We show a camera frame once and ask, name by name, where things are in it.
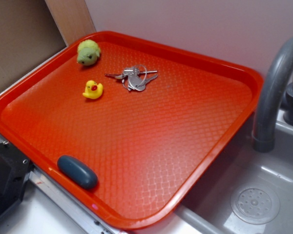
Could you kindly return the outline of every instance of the sink drain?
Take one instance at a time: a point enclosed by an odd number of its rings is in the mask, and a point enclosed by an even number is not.
[[[265,224],[273,220],[280,209],[277,194],[257,183],[243,184],[231,195],[233,212],[250,224]]]

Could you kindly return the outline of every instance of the white wall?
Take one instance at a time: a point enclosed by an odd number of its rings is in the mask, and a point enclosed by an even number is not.
[[[115,31],[238,63],[263,76],[293,36],[293,0],[85,0]]]

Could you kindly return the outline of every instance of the soap bar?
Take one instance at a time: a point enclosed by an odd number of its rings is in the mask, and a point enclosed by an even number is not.
[[[58,160],[58,168],[84,189],[92,189],[98,183],[97,175],[72,156],[62,155]]]

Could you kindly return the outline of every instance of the sink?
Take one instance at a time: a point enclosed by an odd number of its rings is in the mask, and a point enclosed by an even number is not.
[[[275,148],[263,154],[251,147],[252,122],[182,201],[179,214],[202,233],[293,234],[293,127],[278,121]]]

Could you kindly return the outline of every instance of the key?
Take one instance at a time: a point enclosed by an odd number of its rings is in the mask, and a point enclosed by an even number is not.
[[[157,75],[154,75],[145,80],[140,79],[138,76],[128,76],[128,87],[137,91],[143,91],[144,89],[146,89],[146,84],[156,78]]]

